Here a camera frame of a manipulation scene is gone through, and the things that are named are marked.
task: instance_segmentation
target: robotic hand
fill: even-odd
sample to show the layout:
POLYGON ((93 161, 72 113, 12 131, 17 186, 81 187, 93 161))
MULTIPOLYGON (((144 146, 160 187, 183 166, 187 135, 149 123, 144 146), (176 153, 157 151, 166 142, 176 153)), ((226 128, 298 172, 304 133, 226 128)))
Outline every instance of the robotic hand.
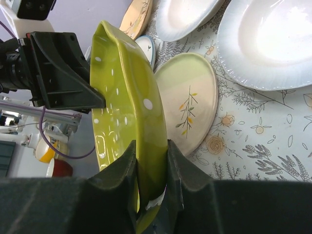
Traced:
POLYGON ((56 0, 0 0, 16 38, 0 40, 0 93, 27 89, 34 106, 88 113, 105 108, 90 84, 90 65, 74 33, 55 33, 46 19, 56 0))

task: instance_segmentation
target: polka dot bowl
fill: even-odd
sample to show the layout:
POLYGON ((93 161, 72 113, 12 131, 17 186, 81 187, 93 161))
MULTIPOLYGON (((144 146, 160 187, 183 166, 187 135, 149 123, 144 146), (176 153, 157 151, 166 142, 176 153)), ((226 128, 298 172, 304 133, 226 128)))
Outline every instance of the polka dot bowl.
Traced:
POLYGON ((166 184, 167 134, 154 73, 140 47, 102 21, 93 37, 90 84, 106 99, 92 110, 99 169, 136 140, 141 204, 160 196, 166 184))

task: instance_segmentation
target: beige plate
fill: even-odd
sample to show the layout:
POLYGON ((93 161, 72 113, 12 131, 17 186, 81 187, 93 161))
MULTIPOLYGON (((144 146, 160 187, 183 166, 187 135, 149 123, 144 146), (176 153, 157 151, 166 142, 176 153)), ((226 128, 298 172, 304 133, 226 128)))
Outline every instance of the beige plate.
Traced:
POLYGON ((119 29, 135 40, 146 28, 152 6, 153 0, 133 0, 119 29))
POLYGON ((215 118, 218 86, 211 65, 198 54, 184 53, 156 73, 168 139, 187 156, 206 137, 215 118))

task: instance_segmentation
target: tablecloth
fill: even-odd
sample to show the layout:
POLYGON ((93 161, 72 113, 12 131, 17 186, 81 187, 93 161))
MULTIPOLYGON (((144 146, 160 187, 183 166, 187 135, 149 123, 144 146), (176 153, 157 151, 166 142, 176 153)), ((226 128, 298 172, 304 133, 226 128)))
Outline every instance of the tablecloth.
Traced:
POLYGON ((157 36, 156 2, 146 30, 157 47, 155 71, 175 55, 194 52, 204 56, 215 72, 219 102, 214 123, 187 158, 216 179, 311 182, 311 86, 261 92, 226 75, 217 58, 216 35, 229 2, 208 23, 174 42, 157 36))

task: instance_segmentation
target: plate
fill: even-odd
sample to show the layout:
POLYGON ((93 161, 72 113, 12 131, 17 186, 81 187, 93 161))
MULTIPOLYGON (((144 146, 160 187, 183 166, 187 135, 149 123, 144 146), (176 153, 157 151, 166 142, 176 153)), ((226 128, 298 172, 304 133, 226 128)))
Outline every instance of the plate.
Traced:
POLYGON ((150 65, 153 69, 156 59, 155 44, 153 42, 153 39, 149 36, 141 36, 138 39, 136 39, 136 43, 144 52, 146 58, 150 62, 150 65))
POLYGON ((119 29, 135 40, 146 28, 152 13, 152 6, 153 0, 133 0, 119 29))
POLYGON ((162 0, 156 31, 163 41, 179 40, 209 21, 225 0, 162 0))
POLYGON ((105 109, 92 110, 99 169, 113 163, 135 139, 144 209, 163 193, 167 173, 166 125, 154 73, 139 46, 106 21, 93 37, 90 71, 91 86, 106 99, 105 109))
POLYGON ((167 135, 185 155, 206 137, 218 104, 218 86, 211 65, 195 53, 177 55, 156 73, 167 135))
POLYGON ((217 35, 225 72, 257 90, 312 83, 312 1, 231 1, 217 35))

